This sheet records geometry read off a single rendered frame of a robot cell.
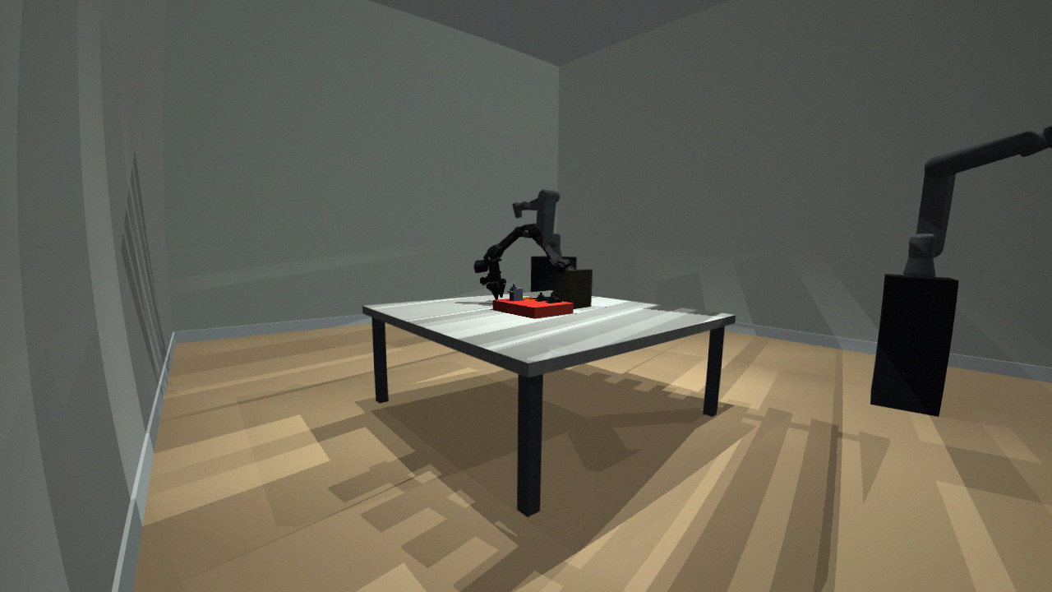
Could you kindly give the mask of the red flat rectangular plate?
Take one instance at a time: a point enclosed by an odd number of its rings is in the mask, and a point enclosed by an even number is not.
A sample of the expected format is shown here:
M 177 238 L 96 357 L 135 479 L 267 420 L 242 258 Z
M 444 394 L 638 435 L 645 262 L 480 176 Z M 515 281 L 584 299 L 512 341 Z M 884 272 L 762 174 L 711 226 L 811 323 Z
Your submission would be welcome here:
M 526 298 L 521 301 L 510 301 L 509 298 L 492 300 L 492 310 L 537 319 L 572 314 L 574 313 L 574 304 L 562 301 L 553 294 L 546 297 L 540 293 L 537 298 Z

